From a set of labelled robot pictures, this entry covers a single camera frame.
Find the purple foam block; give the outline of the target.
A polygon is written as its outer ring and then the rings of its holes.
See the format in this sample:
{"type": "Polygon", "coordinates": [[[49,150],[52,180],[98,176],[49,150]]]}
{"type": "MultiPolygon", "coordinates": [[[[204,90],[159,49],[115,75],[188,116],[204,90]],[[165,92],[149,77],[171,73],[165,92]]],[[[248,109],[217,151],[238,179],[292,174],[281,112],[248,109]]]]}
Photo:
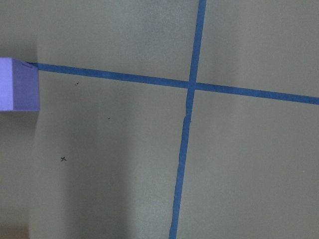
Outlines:
{"type": "Polygon", "coordinates": [[[0,110],[39,111],[38,68],[14,58],[0,59],[0,110]]]}

